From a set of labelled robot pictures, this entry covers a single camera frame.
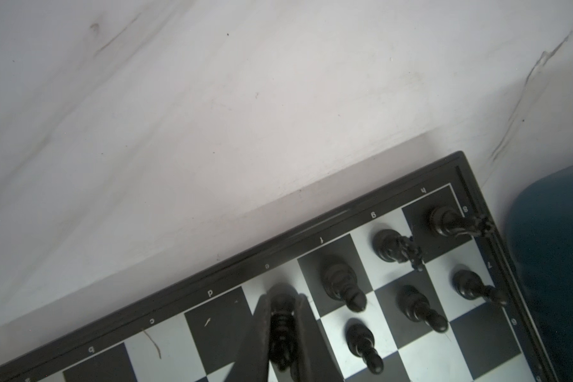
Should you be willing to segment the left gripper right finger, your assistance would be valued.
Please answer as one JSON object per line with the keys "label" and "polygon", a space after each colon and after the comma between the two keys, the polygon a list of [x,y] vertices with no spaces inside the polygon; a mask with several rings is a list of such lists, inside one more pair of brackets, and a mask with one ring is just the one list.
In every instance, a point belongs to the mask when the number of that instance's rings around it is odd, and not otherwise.
{"label": "left gripper right finger", "polygon": [[344,378],[329,351],[305,294],[294,303],[297,355],[294,381],[343,381]]}

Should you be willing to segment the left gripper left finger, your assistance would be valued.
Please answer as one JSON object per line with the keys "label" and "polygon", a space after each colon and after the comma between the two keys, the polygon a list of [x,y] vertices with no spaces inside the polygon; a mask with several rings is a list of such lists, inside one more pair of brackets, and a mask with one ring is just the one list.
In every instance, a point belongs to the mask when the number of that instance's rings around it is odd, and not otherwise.
{"label": "left gripper left finger", "polygon": [[237,359],[225,381],[267,381],[271,320],[270,299],[267,294],[263,294],[256,305],[251,326],[237,353]]}

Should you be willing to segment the black king piece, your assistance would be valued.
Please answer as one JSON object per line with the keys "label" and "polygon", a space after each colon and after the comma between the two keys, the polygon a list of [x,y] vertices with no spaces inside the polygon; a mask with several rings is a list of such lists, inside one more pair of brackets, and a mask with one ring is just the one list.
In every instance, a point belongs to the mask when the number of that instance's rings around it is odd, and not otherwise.
{"label": "black king piece", "polygon": [[269,360],[280,372],[293,364],[297,353],[297,332],[294,319],[294,306],[297,291],[287,283],[279,283],[270,291],[271,329]]}

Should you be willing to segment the black bishop piece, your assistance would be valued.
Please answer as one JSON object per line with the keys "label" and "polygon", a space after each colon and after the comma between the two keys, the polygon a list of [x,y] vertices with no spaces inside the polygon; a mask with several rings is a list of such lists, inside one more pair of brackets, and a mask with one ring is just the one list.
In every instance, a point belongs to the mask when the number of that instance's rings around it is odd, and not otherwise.
{"label": "black bishop piece", "polygon": [[367,297],[350,265],[340,259],[327,261],[322,265],[320,275],[322,286],[331,299],[343,302],[352,312],[365,311]]}

